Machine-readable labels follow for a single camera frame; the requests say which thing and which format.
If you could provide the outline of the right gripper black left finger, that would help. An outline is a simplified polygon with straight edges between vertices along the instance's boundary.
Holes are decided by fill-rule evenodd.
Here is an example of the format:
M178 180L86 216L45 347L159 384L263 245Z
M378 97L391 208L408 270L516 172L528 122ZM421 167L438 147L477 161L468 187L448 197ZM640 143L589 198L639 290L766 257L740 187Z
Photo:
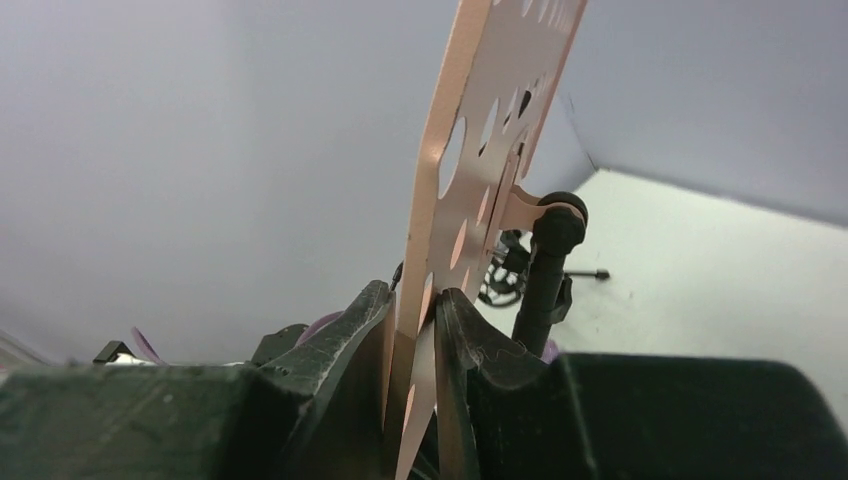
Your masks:
M369 283L263 366L21 369L1 388L5 479L376 479L384 322Z

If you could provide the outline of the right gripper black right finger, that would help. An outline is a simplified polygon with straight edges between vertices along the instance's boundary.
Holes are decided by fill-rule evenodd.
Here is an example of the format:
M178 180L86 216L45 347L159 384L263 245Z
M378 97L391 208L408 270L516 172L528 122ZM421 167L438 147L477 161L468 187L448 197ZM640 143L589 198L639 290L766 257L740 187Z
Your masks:
M465 294L434 303L444 479L843 479L819 390L774 361L563 353L545 363Z

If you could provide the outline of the pink perforated music stand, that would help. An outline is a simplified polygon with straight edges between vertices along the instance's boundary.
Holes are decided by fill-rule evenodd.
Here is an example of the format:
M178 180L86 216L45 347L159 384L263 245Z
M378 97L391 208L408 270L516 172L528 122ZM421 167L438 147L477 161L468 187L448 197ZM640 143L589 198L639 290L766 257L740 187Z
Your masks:
M382 475L410 472L436 396L434 325L442 290L479 291L498 234L543 213L525 192L539 134L585 10L582 1L462 1L416 164L395 307Z

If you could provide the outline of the purple glitter microphone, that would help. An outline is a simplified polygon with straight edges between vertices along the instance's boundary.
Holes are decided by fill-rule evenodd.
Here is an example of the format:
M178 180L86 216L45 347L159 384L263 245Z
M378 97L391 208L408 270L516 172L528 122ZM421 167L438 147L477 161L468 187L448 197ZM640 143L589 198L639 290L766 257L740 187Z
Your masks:
M553 339L548 339L545 343L541 360L546 364L552 363L560 354L558 345Z

